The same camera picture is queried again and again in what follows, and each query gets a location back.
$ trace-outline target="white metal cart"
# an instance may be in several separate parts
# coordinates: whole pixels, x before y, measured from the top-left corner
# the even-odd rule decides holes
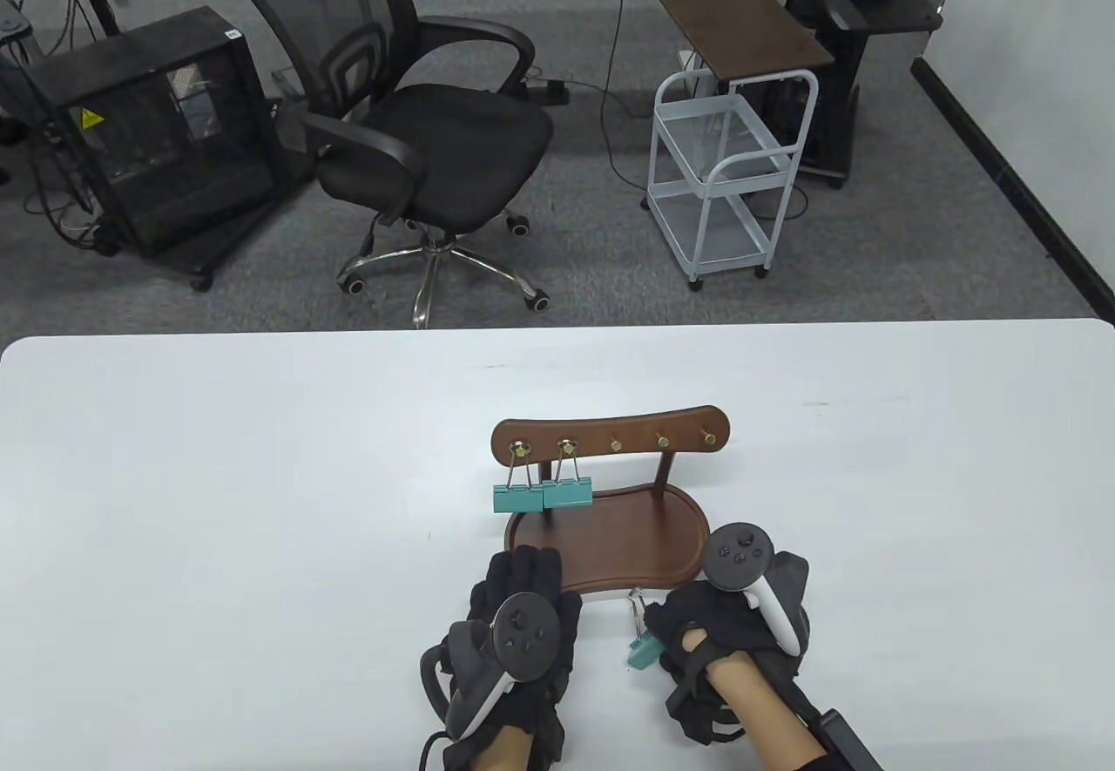
[[[665,102],[670,86],[708,77],[709,69],[683,70],[667,77],[655,95],[650,168],[643,208],[666,234],[689,289],[700,289],[704,274],[754,267],[766,277],[774,260],[797,167],[817,103],[817,78],[805,69],[733,79],[727,94]],[[804,79],[808,86],[797,141],[780,145],[763,118],[740,94],[755,83]],[[657,181],[659,141],[682,177]],[[782,190],[769,237],[745,202],[745,194]]]

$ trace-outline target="white wall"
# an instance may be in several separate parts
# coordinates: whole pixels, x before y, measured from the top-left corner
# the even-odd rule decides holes
[[[948,0],[925,59],[1115,286],[1115,0]]]

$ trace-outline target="black glove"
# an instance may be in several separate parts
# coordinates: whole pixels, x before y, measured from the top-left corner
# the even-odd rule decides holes
[[[743,735],[741,729],[726,735],[712,730],[714,722],[738,724],[738,720],[705,677],[709,663],[733,652],[750,655],[780,698],[795,712],[803,709],[804,695],[794,685],[802,658],[785,655],[763,615],[747,606],[743,594],[721,591],[705,580],[688,582],[665,603],[648,605],[643,620],[666,646],[659,663],[678,683],[667,710],[690,739],[708,744]],[[691,628],[705,629],[708,639],[689,653],[681,638]]]
[[[561,590],[561,553],[554,548],[533,548],[521,544],[514,552],[492,557],[487,577],[473,587],[469,597],[468,619],[492,623],[495,613],[512,594],[534,591],[541,594],[558,611],[561,623],[561,644],[553,665],[537,681],[515,684],[510,693],[497,701],[487,719],[467,739],[445,749],[443,763],[446,771],[468,769],[473,760],[495,740],[506,725],[534,734],[527,771],[545,771],[552,762],[561,760],[565,732],[558,721],[556,705],[565,694],[569,674],[573,671],[573,643],[576,625],[581,619],[581,595]],[[448,647],[442,646],[442,671],[453,674]],[[456,690],[450,680],[450,690]]]

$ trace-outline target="black office chair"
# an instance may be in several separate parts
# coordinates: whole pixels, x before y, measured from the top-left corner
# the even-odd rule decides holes
[[[252,0],[290,56],[306,91],[307,142],[319,153],[318,181],[334,199],[376,215],[360,252],[338,274],[343,292],[363,289],[370,266],[423,257],[414,326],[429,321],[445,257],[510,280],[527,308],[550,305],[523,274],[458,245],[505,206],[537,168],[553,123],[544,110],[508,97],[521,89],[534,46],[511,27],[475,19],[418,18],[411,0]],[[437,47],[468,39],[506,42],[518,61],[497,94],[432,83],[398,89],[403,75]],[[403,219],[421,231],[410,249],[372,256],[376,225]],[[507,214],[517,237],[525,216]]]

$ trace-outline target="chair seat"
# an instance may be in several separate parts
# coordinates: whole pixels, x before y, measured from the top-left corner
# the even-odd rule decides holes
[[[392,91],[363,125],[397,137],[426,160],[406,216],[449,233],[471,233],[505,209],[542,161],[553,122],[531,103],[504,94],[423,83]],[[318,181],[334,199],[382,209],[403,183],[381,155],[330,148]]]

